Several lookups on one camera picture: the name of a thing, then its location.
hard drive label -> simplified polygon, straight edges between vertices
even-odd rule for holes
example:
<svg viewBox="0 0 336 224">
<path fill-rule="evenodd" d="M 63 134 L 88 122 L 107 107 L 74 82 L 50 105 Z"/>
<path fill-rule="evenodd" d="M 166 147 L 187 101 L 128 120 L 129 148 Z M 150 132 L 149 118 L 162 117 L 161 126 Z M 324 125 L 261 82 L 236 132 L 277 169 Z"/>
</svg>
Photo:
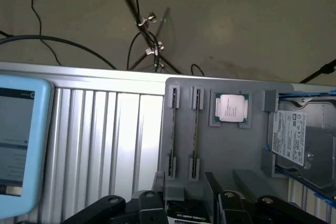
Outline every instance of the hard drive label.
<svg viewBox="0 0 336 224">
<path fill-rule="evenodd" d="M 274 113 L 272 151 L 296 164 L 304 164 L 306 113 L 279 110 Z"/>
</svg>

light blue tablet case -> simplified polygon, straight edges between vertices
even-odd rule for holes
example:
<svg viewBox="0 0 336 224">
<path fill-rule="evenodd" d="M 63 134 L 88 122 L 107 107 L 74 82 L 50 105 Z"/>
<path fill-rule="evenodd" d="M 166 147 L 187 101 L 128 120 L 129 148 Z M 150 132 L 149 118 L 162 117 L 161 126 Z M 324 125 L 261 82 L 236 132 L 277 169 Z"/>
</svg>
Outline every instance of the light blue tablet case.
<svg viewBox="0 0 336 224">
<path fill-rule="evenodd" d="M 35 92 L 22 194 L 0 195 L 2 219 L 31 211 L 39 200 L 54 87 L 42 79 L 0 75 L 0 88 Z"/>
</svg>

light blue device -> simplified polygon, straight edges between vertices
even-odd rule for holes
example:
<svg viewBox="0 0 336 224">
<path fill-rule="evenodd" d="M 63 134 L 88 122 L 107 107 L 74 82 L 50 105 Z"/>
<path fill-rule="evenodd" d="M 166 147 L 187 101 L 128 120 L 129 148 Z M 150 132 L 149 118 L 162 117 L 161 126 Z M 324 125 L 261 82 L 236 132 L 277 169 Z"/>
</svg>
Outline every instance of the light blue device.
<svg viewBox="0 0 336 224">
<path fill-rule="evenodd" d="M 0 75 L 0 219 L 39 201 L 53 95 L 46 80 Z"/>
</svg>

hard drive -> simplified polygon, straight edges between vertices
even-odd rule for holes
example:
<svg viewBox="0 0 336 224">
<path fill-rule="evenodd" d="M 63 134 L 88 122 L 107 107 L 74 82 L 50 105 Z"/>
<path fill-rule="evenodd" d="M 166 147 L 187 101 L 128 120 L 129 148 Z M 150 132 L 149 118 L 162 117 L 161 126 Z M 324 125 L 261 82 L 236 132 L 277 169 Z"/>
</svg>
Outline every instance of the hard drive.
<svg viewBox="0 0 336 224">
<path fill-rule="evenodd" d="M 276 167 L 322 196 L 336 199 L 336 97 L 279 98 L 268 146 Z"/>
</svg>

floor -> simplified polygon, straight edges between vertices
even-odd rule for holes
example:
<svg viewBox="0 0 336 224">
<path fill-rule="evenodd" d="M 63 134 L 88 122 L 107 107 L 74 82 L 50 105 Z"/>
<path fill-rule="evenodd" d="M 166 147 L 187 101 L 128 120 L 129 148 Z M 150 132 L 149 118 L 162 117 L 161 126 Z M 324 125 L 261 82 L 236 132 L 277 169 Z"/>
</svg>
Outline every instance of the floor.
<svg viewBox="0 0 336 224">
<path fill-rule="evenodd" d="M 38 33 L 30 0 L 0 0 L 0 6 L 1 30 Z M 207 76 L 299 82 L 335 58 L 335 0 L 140 0 L 140 6 L 143 16 L 154 11 L 158 18 L 171 8 L 160 40 L 164 55 L 184 74 L 196 63 Z M 83 44 L 125 69 L 137 29 L 123 0 L 35 0 L 35 7 L 44 35 Z M 77 48 L 50 45 L 64 66 L 109 68 Z M 131 63 L 144 50 L 139 39 Z M 40 41 L 2 45 L 0 56 L 3 61 L 57 64 Z M 312 83 L 335 85 L 335 77 L 336 73 L 320 76 Z"/>
</svg>

